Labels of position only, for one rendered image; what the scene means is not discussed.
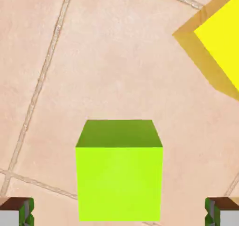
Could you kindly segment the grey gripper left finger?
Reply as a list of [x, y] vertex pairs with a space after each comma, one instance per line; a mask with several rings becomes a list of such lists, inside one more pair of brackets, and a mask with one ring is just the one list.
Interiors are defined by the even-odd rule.
[[0, 197], [0, 226], [34, 226], [32, 197]]

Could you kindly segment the small lime green cube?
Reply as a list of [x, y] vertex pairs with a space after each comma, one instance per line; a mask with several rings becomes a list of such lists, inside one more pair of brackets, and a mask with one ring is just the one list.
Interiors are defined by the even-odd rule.
[[87, 120], [76, 145], [79, 220], [159, 221], [162, 164], [152, 120]]

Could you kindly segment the small yellow cube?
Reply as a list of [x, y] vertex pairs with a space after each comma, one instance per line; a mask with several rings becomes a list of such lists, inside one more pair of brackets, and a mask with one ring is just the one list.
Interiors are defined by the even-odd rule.
[[173, 37], [214, 89], [239, 101], [239, 0], [211, 0]]

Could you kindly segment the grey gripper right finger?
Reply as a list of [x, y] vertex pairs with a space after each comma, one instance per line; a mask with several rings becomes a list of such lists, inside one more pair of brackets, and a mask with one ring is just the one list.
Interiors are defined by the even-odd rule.
[[207, 197], [205, 226], [239, 226], [239, 197]]

